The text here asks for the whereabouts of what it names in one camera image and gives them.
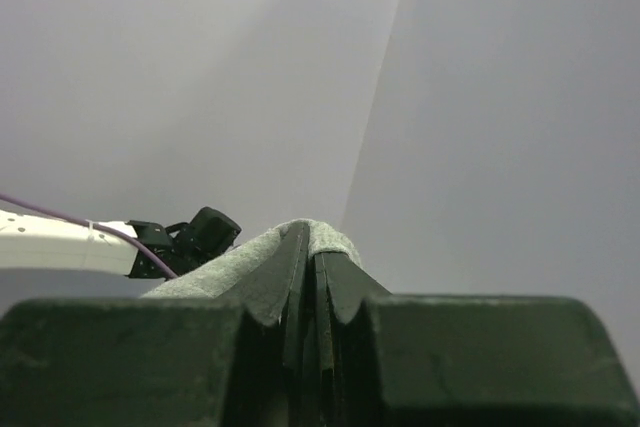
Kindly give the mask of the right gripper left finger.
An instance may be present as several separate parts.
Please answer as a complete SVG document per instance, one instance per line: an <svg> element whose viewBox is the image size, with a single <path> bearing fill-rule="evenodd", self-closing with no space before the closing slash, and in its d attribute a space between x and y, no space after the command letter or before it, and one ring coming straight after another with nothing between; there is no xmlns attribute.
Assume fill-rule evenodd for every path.
<svg viewBox="0 0 640 427"><path fill-rule="evenodd" d="M215 299L41 299L1 321L5 426L255 426L294 376L308 228Z"/></svg>

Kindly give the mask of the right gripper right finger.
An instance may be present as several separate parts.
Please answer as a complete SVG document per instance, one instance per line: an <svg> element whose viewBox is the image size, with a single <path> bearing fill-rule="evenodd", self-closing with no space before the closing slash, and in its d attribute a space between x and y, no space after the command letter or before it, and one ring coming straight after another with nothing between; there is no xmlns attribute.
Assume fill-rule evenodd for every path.
<svg viewBox="0 0 640 427"><path fill-rule="evenodd" d="M314 258L331 426L635 426L601 319L567 297L393 294Z"/></svg>

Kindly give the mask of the grey t shirt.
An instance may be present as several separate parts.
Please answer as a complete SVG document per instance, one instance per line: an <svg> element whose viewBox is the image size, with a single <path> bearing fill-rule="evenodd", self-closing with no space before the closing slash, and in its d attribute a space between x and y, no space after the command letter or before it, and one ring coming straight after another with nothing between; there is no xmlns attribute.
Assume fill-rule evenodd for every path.
<svg viewBox="0 0 640 427"><path fill-rule="evenodd" d="M149 306L164 308L167 314L184 310L183 320L187 323L193 322L198 313L207 317L219 314L223 305L218 298L273 257L286 234L303 226L309 229L309 238L302 242L308 249L303 255L305 262L316 254L343 254L356 271L362 270L354 244L343 233L325 222L296 219L273 227L195 271L152 289L142 299Z"/></svg>

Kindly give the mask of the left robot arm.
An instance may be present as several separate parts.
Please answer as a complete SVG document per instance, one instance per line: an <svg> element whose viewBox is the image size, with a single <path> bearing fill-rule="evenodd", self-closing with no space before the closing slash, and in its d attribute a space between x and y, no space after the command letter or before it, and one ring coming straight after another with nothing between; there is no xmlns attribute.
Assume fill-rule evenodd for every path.
<svg viewBox="0 0 640 427"><path fill-rule="evenodd" d="M74 223L3 210L1 267L170 280L227 252L240 233L239 224L210 207L169 226L139 220Z"/></svg>

